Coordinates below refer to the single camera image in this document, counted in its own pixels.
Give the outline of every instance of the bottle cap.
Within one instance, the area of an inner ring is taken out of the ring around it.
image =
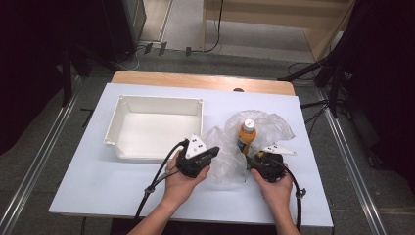
[[[244,130],[247,132],[253,132],[255,128],[255,122],[252,119],[246,119],[244,122]]]

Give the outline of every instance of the plastic wrap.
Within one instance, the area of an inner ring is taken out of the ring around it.
[[[245,183],[247,175],[247,159],[236,145],[238,128],[246,119],[255,122],[256,138],[251,144],[249,155],[253,155],[264,147],[279,140],[290,140],[295,137],[290,126],[278,115],[262,111],[242,111],[229,118],[224,130],[218,126],[205,132],[201,139],[209,148],[218,146],[219,154],[212,159],[207,179],[216,185]]]

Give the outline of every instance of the black cord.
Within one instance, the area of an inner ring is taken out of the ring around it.
[[[311,63],[306,63],[306,62],[296,62],[296,63],[292,63],[287,67],[287,72],[289,75],[292,75],[292,73],[290,72],[291,67],[296,66],[296,65],[310,65]],[[312,73],[312,77],[299,77],[299,80],[313,80],[315,79],[315,74],[314,74],[314,70],[311,72]]]
[[[287,171],[288,174],[290,174],[291,178],[293,179],[294,186],[296,187],[296,198],[297,198],[297,224],[296,228],[300,232],[301,229],[301,199],[305,195],[306,190],[300,189],[299,184],[297,183],[296,178],[294,177],[293,173],[283,164],[279,163],[278,161],[275,161],[273,159],[270,159],[272,162],[278,164],[279,166],[283,167],[284,170]]]
[[[331,213],[331,212],[330,212],[330,217],[332,217],[332,221],[333,221],[332,235],[335,235],[335,233],[336,233],[336,229],[335,229],[335,220],[333,219],[333,215],[332,215],[332,213]]]
[[[207,53],[207,52],[213,51],[214,48],[216,48],[216,46],[217,46],[217,44],[219,43],[219,40],[220,40],[220,22],[222,20],[222,10],[223,10],[223,0],[220,1],[219,21],[217,23],[217,40],[216,40],[216,43],[214,44],[214,46],[212,48],[210,48],[209,50],[207,50],[207,51],[198,50],[198,51],[191,51],[191,52]]]
[[[122,61],[116,62],[116,64],[122,64],[122,63],[126,62],[132,55],[137,55],[137,53],[139,51],[141,51],[142,49],[144,49],[144,48],[146,48],[145,45],[138,45],[137,48],[135,48],[135,51],[133,53],[131,53],[131,55],[129,55],[128,57],[126,57]]]
[[[82,219],[82,226],[80,228],[80,234],[81,235],[85,234],[85,224],[86,224],[86,217],[83,217],[83,219]]]
[[[307,123],[311,122],[314,118],[317,118],[319,115],[321,115],[321,113],[323,113],[323,111],[325,109],[327,109],[327,105],[324,105],[324,107],[319,112],[315,113],[312,117],[310,117],[309,119],[307,119],[304,123],[307,124]]]
[[[323,111],[325,111],[327,108],[329,108],[329,107],[327,105],[324,105],[324,107],[317,113],[317,116],[315,117],[314,122],[312,123],[312,125],[310,127],[310,130],[308,131],[308,137],[310,137],[312,128],[314,127],[315,122],[317,122],[318,117],[320,117],[320,115],[323,113]]]
[[[300,105],[300,107],[301,107],[301,109],[306,109],[306,108],[310,108],[310,107],[314,107],[314,106],[318,106],[318,105],[328,105],[329,103],[330,103],[330,100],[321,100],[321,101],[318,101],[318,102],[303,104],[303,105]],[[338,99],[338,105],[343,105],[344,103],[345,103],[345,100]]]
[[[158,185],[160,183],[160,181],[158,181],[159,175],[160,175],[162,169],[164,168],[165,164],[167,163],[168,159],[170,158],[170,156],[174,153],[174,151],[178,147],[184,146],[188,141],[189,140],[184,140],[184,141],[179,142],[178,144],[176,144],[170,150],[170,152],[168,153],[168,155],[165,157],[164,161],[162,162],[162,164],[161,164],[161,166],[159,168],[159,171],[157,172],[155,178],[153,179],[153,182],[144,190],[144,197],[141,200],[141,203],[140,203],[140,206],[138,207],[137,213],[135,214],[134,219],[133,219],[133,221],[131,223],[130,230],[133,229],[138,224],[138,222],[140,221],[140,213],[141,213],[141,210],[144,208],[144,205],[146,204],[147,199],[149,198],[150,194],[155,191],[156,185]]]
[[[160,51],[161,50],[161,48],[157,48],[157,47],[152,47],[152,51]],[[175,49],[163,49],[165,52],[185,52],[185,51],[183,51],[183,50],[175,50]]]
[[[174,174],[176,174],[176,173],[178,173],[178,172],[180,172],[180,170],[176,170],[176,171],[174,171],[173,173],[170,173],[169,175],[167,175],[166,177],[164,177],[163,179],[160,179],[160,180],[158,180],[157,182],[156,182],[156,184],[155,184],[155,187],[158,185],[158,184],[160,184],[163,180],[165,180],[165,179],[167,179],[168,177],[170,177],[170,176],[172,176],[172,175],[174,175]]]

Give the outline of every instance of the tripod leg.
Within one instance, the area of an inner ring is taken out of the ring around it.
[[[326,58],[323,58],[319,62],[316,62],[314,64],[311,64],[311,65],[305,67],[304,69],[299,70],[299,71],[297,71],[297,72],[295,72],[295,73],[293,73],[293,74],[291,74],[289,76],[278,78],[277,80],[279,80],[279,81],[293,81],[293,80],[301,77],[302,75],[306,75],[309,72],[315,71],[318,68],[320,68],[322,66],[325,66],[328,62],[329,61]]]
[[[62,71],[64,76],[64,101],[62,107],[66,106],[72,96],[72,77],[70,75],[70,60],[68,48],[63,53]]]
[[[73,43],[68,43],[69,59],[79,75],[89,76],[91,68],[85,57],[74,47]]]
[[[335,67],[335,71],[333,74],[333,84],[332,89],[330,90],[330,103],[329,103],[329,109],[332,112],[333,118],[337,118],[337,99],[339,94],[339,89],[341,85],[342,76],[345,75],[345,67],[343,63],[338,63]]]
[[[329,67],[323,67],[321,71],[315,77],[314,83],[317,87],[324,87],[326,86],[327,82],[329,81],[330,77],[333,75],[333,67],[330,65]]]
[[[104,60],[103,58],[99,57],[98,55],[96,55],[94,52],[92,52],[91,50],[76,44],[75,47],[82,53],[84,53],[86,56],[91,57],[93,60],[97,61],[98,63],[100,63],[101,65],[107,67],[110,71],[116,72],[116,71],[121,71],[121,68],[111,64],[110,62]]]

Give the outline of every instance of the black controller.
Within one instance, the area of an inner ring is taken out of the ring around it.
[[[191,178],[198,177],[199,173],[205,166],[210,165],[211,159],[216,157],[219,153],[219,147],[213,147],[208,150],[202,150],[200,153],[197,148],[204,145],[200,139],[192,139],[191,144],[189,142],[183,146],[183,150],[180,152],[177,158],[176,167],[180,170],[183,175]],[[196,152],[195,156],[189,157],[189,152]]]
[[[280,154],[259,151],[254,157],[246,157],[248,167],[256,169],[268,182],[275,182],[285,175],[284,159]]]

